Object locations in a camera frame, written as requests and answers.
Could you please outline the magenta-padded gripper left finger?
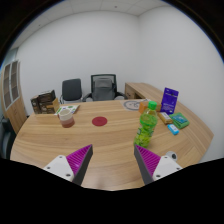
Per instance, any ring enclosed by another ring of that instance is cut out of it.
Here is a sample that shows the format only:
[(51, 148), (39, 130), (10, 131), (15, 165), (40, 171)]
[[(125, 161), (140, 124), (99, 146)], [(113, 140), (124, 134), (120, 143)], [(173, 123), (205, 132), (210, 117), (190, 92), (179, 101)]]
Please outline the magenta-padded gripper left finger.
[(67, 156), (57, 156), (44, 170), (80, 186), (92, 155), (93, 146), (87, 145)]

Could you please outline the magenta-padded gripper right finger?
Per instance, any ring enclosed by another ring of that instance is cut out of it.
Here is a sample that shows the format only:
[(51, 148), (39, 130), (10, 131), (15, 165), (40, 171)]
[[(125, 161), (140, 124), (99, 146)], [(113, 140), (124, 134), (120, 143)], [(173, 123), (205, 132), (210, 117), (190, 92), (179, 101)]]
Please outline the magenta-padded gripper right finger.
[(172, 151), (159, 156), (146, 148), (135, 145), (134, 156), (145, 185), (182, 169), (177, 163), (177, 154)]

